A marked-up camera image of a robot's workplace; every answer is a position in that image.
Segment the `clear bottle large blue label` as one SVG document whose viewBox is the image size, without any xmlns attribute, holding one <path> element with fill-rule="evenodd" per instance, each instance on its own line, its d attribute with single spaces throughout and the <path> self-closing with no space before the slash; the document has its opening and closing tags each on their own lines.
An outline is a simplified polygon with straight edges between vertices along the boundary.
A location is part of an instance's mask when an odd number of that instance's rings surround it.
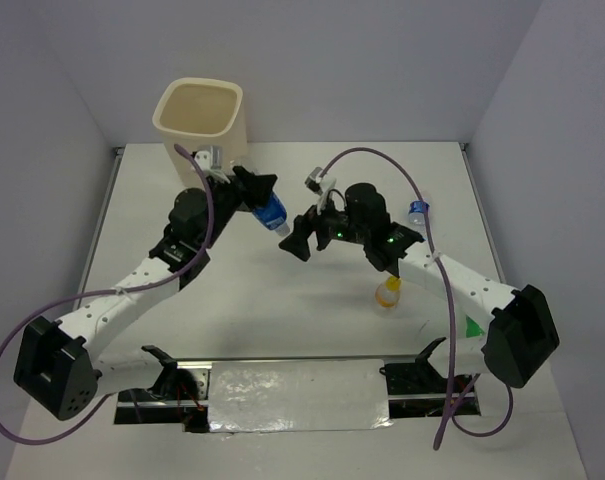
<svg viewBox="0 0 605 480">
<path fill-rule="evenodd" d="M 290 234 L 287 211 L 275 192 L 271 193 L 264 207 L 256 207 L 252 214 L 262 226 L 280 237 L 286 237 Z"/>
</svg>

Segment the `clear bottle yellow cap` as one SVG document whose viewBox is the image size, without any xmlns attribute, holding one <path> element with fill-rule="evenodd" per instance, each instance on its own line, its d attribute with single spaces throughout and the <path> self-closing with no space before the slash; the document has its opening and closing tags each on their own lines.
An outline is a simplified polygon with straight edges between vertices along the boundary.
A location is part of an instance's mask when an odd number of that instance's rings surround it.
<svg viewBox="0 0 605 480">
<path fill-rule="evenodd" d="M 376 289 L 374 299 L 376 305 L 383 311 L 395 309 L 401 298 L 402 280 L 395 276 L 389 276 Z"/>
</svg>

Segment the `small bottle blue cap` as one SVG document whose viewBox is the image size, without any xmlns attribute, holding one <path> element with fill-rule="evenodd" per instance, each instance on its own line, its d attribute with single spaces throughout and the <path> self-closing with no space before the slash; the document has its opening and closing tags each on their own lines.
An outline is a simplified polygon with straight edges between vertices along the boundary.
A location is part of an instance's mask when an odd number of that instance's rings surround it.
<svg viewBox="0 0 605 480">
<path fill-rule="evenodd" d="M 429 209 L 430 203 L 427 200 L 414 200 L 411 202 L 408 210 L 409 224 L 418 228 L 425 227 Z"/>
</svg>

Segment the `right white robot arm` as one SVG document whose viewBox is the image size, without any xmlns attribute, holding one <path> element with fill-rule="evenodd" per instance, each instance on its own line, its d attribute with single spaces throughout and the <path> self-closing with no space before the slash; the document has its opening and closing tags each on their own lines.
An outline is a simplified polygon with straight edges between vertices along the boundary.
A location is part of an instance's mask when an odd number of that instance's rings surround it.
<svg viewBox="0 0 605 480">
<path fill-rule="evenodd" d="M 384 197 L 370 183 L 351 185 L 345 206 L 337 209 L 330 195 L 334 178 L 310 180 L 317 202 L 297 216 L 280 249 L 308 261 L 308 239 L 319 250 L 331 241 L 362 246 L 366 259 L 378 271 L 416 284 L 431 294 L 451 299 L 454 307 L 474 320 L 484 334 L 454 341 L 441 338 L 422 352 L 416 371 L 418 383 L 439 391 L 451 377 L 449 351 L 456 351 L 459 374 L 490 373 L 511 388 L 521 389 L 559 345 L 559 336 L 544 294 L 532 285 L 517 290 L 495 282 L 452 258 L 431 251 L 418 232 L 392 221 Z"/>
</svg>

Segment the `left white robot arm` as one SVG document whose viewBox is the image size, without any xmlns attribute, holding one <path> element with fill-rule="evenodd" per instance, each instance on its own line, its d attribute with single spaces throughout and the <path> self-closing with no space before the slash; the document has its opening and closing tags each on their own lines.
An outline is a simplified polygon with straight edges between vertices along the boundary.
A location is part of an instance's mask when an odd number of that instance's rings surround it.
<svg viewBox="0 0 605 480">
<path fill-rule="evenodd" d="M 236 166 L 226 181 L 208 177 L 202 187 L 180 192 L 161 240 L 111 294 L 56 320 L 38 316 L 27 324 L 15 383 L 62 421 L 95 397 L 119 390 L 144 388 L 157 399 L 171 396 L 178 385 L 177 363 L 161 349 L 146 345 L 123 358 L 103 353 L 146 312 L 191 283 L 233 215 L 266 206 L 276 182 L 274 174 Z"/>
</svg>

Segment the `beige plastic bin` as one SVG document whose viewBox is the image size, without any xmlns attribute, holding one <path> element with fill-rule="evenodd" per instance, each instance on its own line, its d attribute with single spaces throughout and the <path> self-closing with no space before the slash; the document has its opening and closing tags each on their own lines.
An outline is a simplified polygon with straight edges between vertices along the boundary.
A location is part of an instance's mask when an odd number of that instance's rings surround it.
<svg viewBox="0 0 605 480">
<path fill-rule="evenodd" d="M 152 123 L 185 187 L 200 187 L 202 182 L 175 151 L 175 144 L 190 153 L 219 147 L 226 174 L 248 155 L 243 90 L 235 83 L 194 77 L 175 80 L 162 94 Z"/>
</svg>

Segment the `silver reflective sheet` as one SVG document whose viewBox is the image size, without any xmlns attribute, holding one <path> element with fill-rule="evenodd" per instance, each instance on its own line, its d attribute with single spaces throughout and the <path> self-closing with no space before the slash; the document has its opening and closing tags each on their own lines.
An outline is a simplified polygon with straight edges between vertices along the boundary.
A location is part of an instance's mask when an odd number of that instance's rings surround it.
<svg viewBox="0 0 605 480">
<path fill-rule="evenodd" d="M 380 360 L 222 362 L 211 369 L 217 433 L 373 430 L 391 424 Z"/>
</svg>

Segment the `green plastic bottle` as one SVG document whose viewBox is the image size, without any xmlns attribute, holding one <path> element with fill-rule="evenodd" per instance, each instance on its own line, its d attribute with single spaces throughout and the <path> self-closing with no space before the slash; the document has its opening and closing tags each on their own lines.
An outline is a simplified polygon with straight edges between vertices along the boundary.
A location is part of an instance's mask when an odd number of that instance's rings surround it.
<svg viewBox="0 0 605 480">
<path fill-rule="evenodd" d="M 465 319 L 465 337 L 475 338 L 481 337 L 485 334 L 484 329 L 471 317 L 466 316 Z"/>
</svg>

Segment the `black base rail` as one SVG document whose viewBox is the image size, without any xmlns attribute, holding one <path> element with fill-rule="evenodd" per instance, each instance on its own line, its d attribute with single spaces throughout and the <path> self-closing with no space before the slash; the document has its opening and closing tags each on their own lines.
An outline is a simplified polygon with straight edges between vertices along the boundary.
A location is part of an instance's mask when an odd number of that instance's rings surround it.
<svg viewBox="0 0 605 480">
<path fill-rule="evenodd" d="M 447 381 L 423 360 L 181 360 L 159 393 L 119 393 L 114 422 L 189 433 L 365 431 L 439 417 Z"/>
</svg>

